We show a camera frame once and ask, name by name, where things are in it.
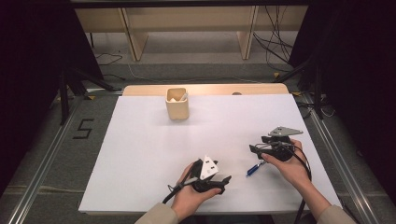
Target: sleeve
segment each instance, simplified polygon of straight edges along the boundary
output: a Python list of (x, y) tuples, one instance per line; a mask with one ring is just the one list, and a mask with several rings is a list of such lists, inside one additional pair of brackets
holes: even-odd
[(163, 203), (157, 203), (139, 218), (135, 224), (177, 224), (175, 211)]
[(326, 208), (318, 219), (318, 224), (352, 224), (355, 221), (347, 215), (342, 208), (336, 205), (332, 205)]

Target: hand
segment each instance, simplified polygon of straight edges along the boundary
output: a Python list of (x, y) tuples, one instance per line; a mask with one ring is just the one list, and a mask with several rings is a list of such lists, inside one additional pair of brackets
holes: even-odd
[[(303, 150), (301, 142), (290, 140), (296, 147), (294, 153), (303, 162), (306, 162), (306, 158), (301, 151)], [(318, 220), (323, 211), (331, 206), (329, 201), (311, 183), (304, 166), (294, 156), (288, 161), (279, 161), (275, 157), (262, 153), (262, 158), (273, 164), (283, 177), (300, 192), (315, 220)]]
[[(302, 161), (306, 162), (305, 156), (301, 151), (303, 150), (301, 142), (294, 139), (290, 139), (290, 141), (296, 146), (294, 153), (300, 157)], [(285, 177), (285, 179), (289, 181), (295, 188), (298, 188), (303, 183), (310, 182), (305, 168), (294, 156), (288, 161), (279, 161), (273, 156), (262, 153), (262, 158), (268, 163), (273, 164), (280, 171), (283, 177)]]
[[(192, 164), (184, 169), (184, 172), (177, 183), (180, 183), (183, 180), (183, 177), (187, 174), (191, 167)], [(206, 192), (199, 193), (191, 185), (188, 185), (176, 194), (171, 207), (176, 212), (178, 221), (180, 222), (184, 218), (194, 214), (201, 203), (214, 197), (220, 192), (221, 189), (210, 189)]]

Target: black cable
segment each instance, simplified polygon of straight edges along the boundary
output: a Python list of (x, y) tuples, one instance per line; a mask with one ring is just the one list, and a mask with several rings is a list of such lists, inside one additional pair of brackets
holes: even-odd
[[(282, 45), (282, 43), (277, 43), (277, 42), (269, 41), (269, 40), (266, 40), (266, 39), (264, 39), (264, 38), (262, 38), (262, 37), (259, 37), (255, 32), (253, 32), (253, 34), (256, 35), (256, 37), (259, 38), (260, 41), (270, 42), (270, 44)], [(288, 48), (291, 48), (291, 49), (293, 48), (293, 45), (290, 45), (290, 44), (288, 44), (288, 43), (283, 43), (283, 45), (284, 45), (285, 47), (288, 47)]]
[(184, 183), (186, 182), (187, 178), (190, 176), (191, 171), (192, 171), (192, 167), (195, 166), (195, 164), (199, 162), (195, 161), (194, 164), (190, 167), (189, 171), (186, 173), (186, 175), (184, 175), (182, 181), (180, 183), (178, 183), (176, 186), (174, 186), (171, 190), (171, 192), (168, 194), (168, 196), (166, 196), (163, 199), (163, 203), (167, 203), (173, 196), (175, 196), (175, 194), (177, 194), (179, 191), (181, 191), (181, 189), (183, 189), (184, 186), (186, 186)]
[(315, 104), (309, 104), (309, 103), (303, 103), (303, 102), (296, 102), (296, 104), (298, 107), (306, 107), (306, 108), (315, 107)]
[[(259, 38), (255, 33), (253, 33), (254, 37), (255, 37), (256, 40), (259, 42), (259, 44), (262, 46), (262, 48), (264, 48), (264, 49), (266, 50), (266, 52), (265, 52), (265, 60), (266, 60), (266, 62), (267, 62), (267, 64), (268, 64), (268, 66), (271, 67), (271, 68), (273, 68), (273, 69), (275, 69), (275, 70), (281, 71), (281, 72), (289, 72), (289, 71), (274, 67), (274, 66), (270, 63), (270, 55), (271, 55), (271, 54), (272, 54), (272, 55), (275, 55), (277, 58), (279, 58), (280, 60), (282, 60), (284, 63), (290, 64), (290, 63), (288, 62), (288, 60), (289, 60), (288, 58), (289, 58), (290, 54), (289, 54), (289, 51), (286, 49), (286, 47), (289, 47), (289, 48), (290, 48), (291, 45), (287, 44), (286, 42), (284, 42), (284, 41), (282, 40), (282, 38), (280, 37), (280, 32), (279, 32), (279, 25), (280, 25), (280, 23), (281, 23), (282, 20), (283, 20), (283, 16), (284, 16), (284, 14), (285, 14), (285, 12), (286, 12), (286, 9), (287, 9), (287, 7), (285, 7), (285, 9), (283, 10), (281, 19), (279, 20), (279, 13), (280, 13), (280, 10), (279, 10), (279, 7), (276, 7), (276, 20), (275, 20), (275, 22), (274, 22), (273, 18), (271, 17), (271, 15), (270, 15), (270, 13), (269, 13), (269, 11), (268, 11), (268, 8), (265, 7), (265, 10), (266, 10), (266, 12), (267, 12), (268, 18), (270, 19), (271, 24), (272, 24), (272, 27), (273, 27), (273, 31), (272, 31), (270, 40), (263, 40), (262, 38)], [(278, 43), (272, 41), (273, 37), (276, 37), (276, 38), (277, 38)], [(278, 45), (281, 47), (282, 53), (283, 53), (283, 55), (284, 55), (284, 58), (282, 58), (281, 56), (279, 56), (279, 55), (276, 54), (273, 50), (270, 49), (270, 44), (273, 44), (273, 43), (274, 43), (274, 44), (278, 44)]]
[(309, 108), (306, 115), (303, 116), (303, 119), (307, 119), (307, 118), (311, 117), (313, 110), (314, 110), (314, 108)]
[[(297, 156), (297, 154), (294, 153), (294, 151), (291, 151), (288, 147), (285, 147), (285, 149), (289, 153), (291, 153), (291, 155), (293, 155), (304, 166), (304, 168), (306, 170), (306, 173), (308, 174), (309, 180), (312, 181), (311, 166), (309, 165), (308, 158), (305, 156), (305, 153), (299, 147), (297, 147), (297, 146), (293, 146), (293, 147), (299, 149), (301, 151), (301, 153), (303, 153), (303, 156), (305, 157), (306, 163), (308, 165), (306, 165), (305, 162), (299, 156)], [(298, 211), (297, 211), (297, 216), (294, 219), (294, 224), (297, 224), (297, 223), (300, 222), (301, 216), (302, 216), (303, 211), (304, 211), (304, 207), (305, 207), (305, 200), (302, 199), (301, 203), (300, 203), (300, 207), (298, 208)]]
[(110, 62), (110, 63), (100, 63), (99, 65), (109, 65), (109, 64), (112, 64), (112, 63), (122, 59), (122, 56), (119, 54), (109, 54), (109, 53), (101, 53), (99, 56), (96, 56), (95, 58), (98, 59), (98, 58), (102, 57), (103, 55), (110, 55), (110, 56), (119, 57), (119, 58)]
[(103, 76), (117, 77), (117, 78), (119, 78), (119, 79), (121, 79), (121, 80), (123, 80), (123, 81), (125, 81), (125, 80), (126, 80), (126, 78), (125, 78), (125, 77), (119, 77), (119, 76), (116, 76), (116, 75), (113, 75), (113, 74), (103, 74)]

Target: gray floor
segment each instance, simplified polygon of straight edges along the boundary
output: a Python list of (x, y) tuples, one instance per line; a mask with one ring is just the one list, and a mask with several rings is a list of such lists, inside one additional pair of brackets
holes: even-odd
[[(294, 32), (284, 33), (284, 40), (293, 44), (295, 35)], [(282, 70), (290, 69), (274, 56), (267, 61), (265, 50), (256, 41), (253, 42), (250, 58), (242, 60), (234, 33), (153, 33), (149, 36), (140, 62), (131, 61), (122, 34), (94, 34), (93, 37), (93, 51), (97, 56), (101, 53), (122, 56), (119, 60), (119, 56), (112, 55), (102, 55), (97, 59), (99, 64), (117, 60), (110, 65), (101, 65), (101, 69), (106, 75), (107, 83), (122, 88), (130, 84), (269, 82), (278, 70), (268, 66), (268, 63), (273, 63), (276, 68)], [(285, 84), (290, 91), (297, 91), (297, 81), (298, 77), (295, 77)], [(97, 88), (90, 82), (85, 84), (89, 89)], [(305, 102), (306, 99), (296, 97), (296, 101)], [(39, 185), (38, 193), (24, 210), (25, 216), (22, 216), (19, 222), (13, 223), (134, 223), (138, 218), (136, 216), (93, 217), (78, 212), (79, 202), (116, 102), (116, 94), (97, 94), (93, 99), (71, 97), (70, 105), (76, 107), (76, 112), (70, 120), (70, 126), (64, 130), (64, 138), (53, 156), (53, 161), (49, 163), (48, 172)], [(323, 109), (328, 114), (332, 113), (330, 106)], [(308, 110), (302, 108), (301, 112), (304, 116)], [(92, 131), (89, 138), (78, 139), (86, 134), (78, 130), (83, 119), (89, 119), (84, 122), (83, 127)], [(53, 139), (61, 129), (60, 120), (60, 102), (54, 99), (32, 149), (27, 152), (0, 199), (0, 223), (8, 223), (14, 214), (13, 211), (18, 211), (20, 199), (26, 195), (26, 190), (41, 167), (43, 158), (48, 156), (49, 148), (53, 148)], [(394, 204), (376, 181), (364, 158), (356, 153), (358, 149), (337, 113), (331, 117), (325, 116), (322, 122), (329, 129), (335, 145), (347, 163), (347, 169), (356, 179), (364, 198), (373, 208), (372, 213), (377, 218), (377, 223), (395, 223)], [(364, 212), (360, 210), (361, 206), (357, 204), (353, 192), (348, 189), (347, 182), (340, 175), (332, 152), (320, 135), (315, 115), (305, 119), (305, 124), (340, 200), (360, 223), (364, 223)], [(295, 214), (273, 215), (276, 224), (292, 223), (294, 217)]]

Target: blue pen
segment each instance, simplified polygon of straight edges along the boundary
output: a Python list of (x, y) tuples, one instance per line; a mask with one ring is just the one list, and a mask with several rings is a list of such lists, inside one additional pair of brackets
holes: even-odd
[(250, 168), (247, 171), (247, 177), (253, 175), (254, 172), (256, 172), (260, 166), (262, 166), (263, 164), (265, 164), (265, 160), (260, 161), (260, 163), (254, 165), (252, 168)]

